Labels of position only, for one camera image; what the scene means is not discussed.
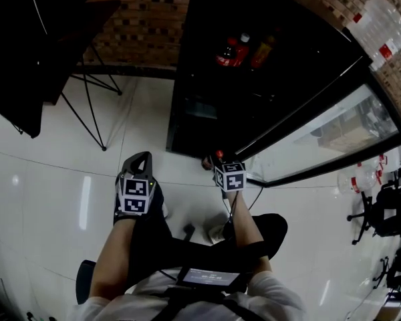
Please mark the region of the black chest harness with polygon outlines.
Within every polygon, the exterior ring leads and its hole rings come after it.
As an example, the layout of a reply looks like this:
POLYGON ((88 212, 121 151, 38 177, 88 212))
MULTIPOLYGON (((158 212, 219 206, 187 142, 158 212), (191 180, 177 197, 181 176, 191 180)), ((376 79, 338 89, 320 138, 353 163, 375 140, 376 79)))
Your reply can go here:
POLYGON ((167 306, 152 321, 173 321, 177 314, 187 306, 197 302, 208 302, 222 305, 239 316, 243 321, 265 321, 256 313, 239 306, 235 301, 227 299, 221 292, 207 292, 202 289, 168 288, 165 292, 153 294, 159 298, 167 298, 167 306))

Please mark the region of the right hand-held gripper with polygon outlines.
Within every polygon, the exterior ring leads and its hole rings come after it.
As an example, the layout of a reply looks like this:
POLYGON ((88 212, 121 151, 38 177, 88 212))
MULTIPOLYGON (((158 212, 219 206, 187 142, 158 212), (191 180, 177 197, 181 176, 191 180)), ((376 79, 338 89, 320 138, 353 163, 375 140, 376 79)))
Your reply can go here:
POLYGON ((215 183, 225 193, 242 191, 246 187, 247 172, 240 161, 221 163, 215 167, 215 183))

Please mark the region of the black chest-mounted screen device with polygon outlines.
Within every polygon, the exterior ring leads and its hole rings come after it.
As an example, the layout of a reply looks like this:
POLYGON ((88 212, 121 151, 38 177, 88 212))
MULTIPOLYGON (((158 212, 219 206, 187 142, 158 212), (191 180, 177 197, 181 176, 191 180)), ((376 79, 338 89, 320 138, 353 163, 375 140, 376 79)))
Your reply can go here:
POLYGON ((244 278, 240 273, 184 267, 177 277, 176 285, 184 288, 231 293, 246 287, 244 278))

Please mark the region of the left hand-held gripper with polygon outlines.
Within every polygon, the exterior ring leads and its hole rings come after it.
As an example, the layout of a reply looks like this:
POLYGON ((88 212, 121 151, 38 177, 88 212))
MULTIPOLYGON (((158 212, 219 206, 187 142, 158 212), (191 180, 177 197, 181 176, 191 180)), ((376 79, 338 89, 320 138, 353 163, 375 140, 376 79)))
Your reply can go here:
POLYGON ((155 188, 152 154, 139 152, 126 159, 116 181, 116 212, 124 215, 147 214, 155 188))

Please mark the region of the person's left leg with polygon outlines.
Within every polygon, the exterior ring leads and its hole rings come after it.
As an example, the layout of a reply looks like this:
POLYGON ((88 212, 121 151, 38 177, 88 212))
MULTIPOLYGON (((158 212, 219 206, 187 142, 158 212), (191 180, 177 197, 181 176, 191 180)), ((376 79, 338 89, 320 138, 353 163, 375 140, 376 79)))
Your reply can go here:
POLYGON ((158 270, 184 266, 184 251, 191 243, 174 238, 165 219, 143 223, 136 221, 130 246, 127 286, 134 286, 158 270))

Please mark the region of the clear jug with red label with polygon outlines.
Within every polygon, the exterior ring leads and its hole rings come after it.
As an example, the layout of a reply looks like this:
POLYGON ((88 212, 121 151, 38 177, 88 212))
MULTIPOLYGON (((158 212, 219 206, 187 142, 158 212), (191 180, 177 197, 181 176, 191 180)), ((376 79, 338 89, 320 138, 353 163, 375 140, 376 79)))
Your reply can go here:
POLYGON ((373 188, 377 183, 381 185, 381 178, 387 164, 388 158, 384 154, 358 163, 355 166, 354 176, 352 177, 354 189, 365 191, 373 188))
POLYGON ((362 170, 358 167, 338 171, 337 183, 341 194, 359 194, 365 190, 362 186, 362 170))

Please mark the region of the red drink bottle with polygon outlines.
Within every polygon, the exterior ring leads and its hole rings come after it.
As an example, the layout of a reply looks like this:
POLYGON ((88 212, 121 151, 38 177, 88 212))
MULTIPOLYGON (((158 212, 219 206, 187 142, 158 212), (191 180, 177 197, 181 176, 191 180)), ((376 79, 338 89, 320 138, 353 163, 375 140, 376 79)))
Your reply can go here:
POLYGON ((247 33, 242 33, 235 46, 236 57, 233 60, 233 67, 239 67, 249 53, 250 36, 247 33))

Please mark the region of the yellow drink bottle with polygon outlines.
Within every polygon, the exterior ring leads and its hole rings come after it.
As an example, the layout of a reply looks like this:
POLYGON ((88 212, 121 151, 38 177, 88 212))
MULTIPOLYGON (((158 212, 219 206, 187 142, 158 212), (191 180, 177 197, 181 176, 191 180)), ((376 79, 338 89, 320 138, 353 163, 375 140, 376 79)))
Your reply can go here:
POLYGON ((251 69, 256 70, 259 69, 267 60, 269 54, 275 47, 275 42, 276 39, 274 36, 270 35, 266 37, 264 40, 260 42, 259 47, 253 54, 253 57, 251 58, 251 69))

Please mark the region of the black glass-door fridge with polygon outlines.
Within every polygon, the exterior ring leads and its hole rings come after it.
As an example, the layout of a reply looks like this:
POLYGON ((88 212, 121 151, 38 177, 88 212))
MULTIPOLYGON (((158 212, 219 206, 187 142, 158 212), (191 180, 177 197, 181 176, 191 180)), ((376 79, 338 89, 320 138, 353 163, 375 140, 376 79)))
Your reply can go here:
POLYGON ((166 147, 198 158, 222 150, 224 161, 240 160, 229 139, 237 130, 243 102, 254 102, 248 89, 252 74, 320 62, 351 64, 360 56, 370 61, 346 28, 332 25, 299 0, 190 0, 166 147), (238 41, 242 33, 250 36, 242 64, 218 65, 215 56, 221 44, 228 37, 238 41), (270 35, 275 47, 259 69, 251 69, 253 54, 270 35))

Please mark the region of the large black monitor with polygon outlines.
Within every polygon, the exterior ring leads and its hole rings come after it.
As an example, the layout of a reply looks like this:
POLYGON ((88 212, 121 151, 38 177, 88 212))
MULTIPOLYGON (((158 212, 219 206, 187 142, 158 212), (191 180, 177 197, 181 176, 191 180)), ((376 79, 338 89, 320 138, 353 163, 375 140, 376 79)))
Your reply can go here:
POLYGON ((0 115, 35 138, 55 87, 57 43, 87 0, 0 0, 0 115))

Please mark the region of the person's right shoe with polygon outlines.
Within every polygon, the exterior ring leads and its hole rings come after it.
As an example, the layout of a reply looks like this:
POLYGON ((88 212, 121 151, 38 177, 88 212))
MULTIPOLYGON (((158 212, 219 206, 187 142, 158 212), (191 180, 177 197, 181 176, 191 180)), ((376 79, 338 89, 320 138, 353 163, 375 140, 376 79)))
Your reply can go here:
POLYGON ((230 223, 214 226, 207 232, 207 235, 210 242, 215 245, 222 241, 228 241, 232 239, 234 236, 234 228, 230 223))

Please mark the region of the person's leg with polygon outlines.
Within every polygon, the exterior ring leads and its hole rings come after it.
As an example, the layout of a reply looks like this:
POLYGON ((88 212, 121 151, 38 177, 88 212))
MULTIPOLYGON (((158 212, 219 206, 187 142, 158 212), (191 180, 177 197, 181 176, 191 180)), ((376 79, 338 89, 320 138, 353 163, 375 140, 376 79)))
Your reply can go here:
POLYGON ((191 243, 174 238, 165 219, 143 223, 136 221, 130 246, 127 286, 134 286, 158 270, 184 266, 184 251, 191 243))
POLYGON ((185 265, 218 272, 251 272, 261 257, 271 259, 279 251, 287 234, 286 220, 276 213, 254 216, 253 220, 263 238, 260 242, 238 247, 233 224, 224 225, 224 239, 212 246, 191 243, 185 265))

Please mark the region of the person's right forearm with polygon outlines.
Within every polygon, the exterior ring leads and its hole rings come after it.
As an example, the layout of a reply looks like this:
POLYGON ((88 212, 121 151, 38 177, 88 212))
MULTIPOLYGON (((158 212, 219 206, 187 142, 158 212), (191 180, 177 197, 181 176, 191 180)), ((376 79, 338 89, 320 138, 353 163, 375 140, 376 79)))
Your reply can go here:
POLYGON ((226 196, 232 211, 232 222, 237 247, 242 249, 263 241, 263 236, 255 224, 242 194, 239 191, 228 192, 226 196))

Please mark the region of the person's white shirt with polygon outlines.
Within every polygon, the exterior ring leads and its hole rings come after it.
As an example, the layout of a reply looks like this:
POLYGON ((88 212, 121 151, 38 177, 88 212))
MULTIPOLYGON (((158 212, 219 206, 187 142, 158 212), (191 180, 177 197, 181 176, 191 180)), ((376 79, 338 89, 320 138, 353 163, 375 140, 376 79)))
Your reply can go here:
MULTIPOLYGON (((139 282, 130 294, 114 300, 89 298, 70 309, 67 321, 152 321, 168 300, 159 297, 175 281, 156 272, 139 282)), ((263 321, 303 321, 305 310, 300 297, 286 288, 271 272, 260 272, 251 279, 247 292, 225 298, 235 302, 263 321)), ((175 321, 243 321, 224 305, 196 302, 183 308, 175 321)))

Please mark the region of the black glass fridge door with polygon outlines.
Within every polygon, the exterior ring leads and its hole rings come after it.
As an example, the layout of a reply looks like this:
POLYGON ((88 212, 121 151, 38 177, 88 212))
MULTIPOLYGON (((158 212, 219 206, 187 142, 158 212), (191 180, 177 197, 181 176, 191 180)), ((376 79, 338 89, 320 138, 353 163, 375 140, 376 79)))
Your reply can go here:
POLYGON ((360 56, 252 74, 229 145, 250 183, 276 187, 371 159, 401 145, 401 113, 360 56))

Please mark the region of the large clear water jug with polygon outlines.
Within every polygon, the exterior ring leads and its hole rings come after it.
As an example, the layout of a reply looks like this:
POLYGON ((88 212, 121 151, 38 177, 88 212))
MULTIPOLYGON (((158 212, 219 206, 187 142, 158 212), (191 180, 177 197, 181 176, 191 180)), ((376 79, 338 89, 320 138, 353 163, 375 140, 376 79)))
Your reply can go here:
POLYGON ((388 0, 367 0, 346 25, 378 71, 401 50, 401 14, 388 0))

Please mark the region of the black stool seat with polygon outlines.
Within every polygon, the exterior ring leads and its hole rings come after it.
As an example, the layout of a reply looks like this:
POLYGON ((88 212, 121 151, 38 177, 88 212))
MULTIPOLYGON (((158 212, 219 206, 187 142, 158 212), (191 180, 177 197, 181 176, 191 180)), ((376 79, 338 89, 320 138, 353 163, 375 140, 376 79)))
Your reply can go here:
POLYGON ((76 276, 76 300, 79 305, 89 298, 95 266, 96 262, 86 259, 79 266, 76 276))

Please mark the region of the person's right leg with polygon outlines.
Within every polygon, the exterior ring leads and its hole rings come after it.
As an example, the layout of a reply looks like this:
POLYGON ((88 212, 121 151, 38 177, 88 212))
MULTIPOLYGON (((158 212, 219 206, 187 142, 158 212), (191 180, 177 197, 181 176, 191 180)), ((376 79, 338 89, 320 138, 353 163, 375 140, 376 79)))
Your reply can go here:
POLYGON ((254 216, 253 220, 263 238, 260 242, 238 247, 233 224, 224 225, 224 239, 212 246, 191 243, 185 265, 218 272, 251 272, 261 257, 271 259, 279 251, 287 234, 286 220, 276 213, 254 216))

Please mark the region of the person's left forearm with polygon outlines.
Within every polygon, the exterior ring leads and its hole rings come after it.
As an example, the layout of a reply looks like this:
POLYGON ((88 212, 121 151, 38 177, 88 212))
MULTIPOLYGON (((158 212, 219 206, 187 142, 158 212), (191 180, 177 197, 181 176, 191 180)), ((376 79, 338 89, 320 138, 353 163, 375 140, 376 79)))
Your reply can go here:
POLYGON ((126 292, 135 224, 135 219, 123 219, 114 224, 94 268, 90 298, 111 301, 126 292))

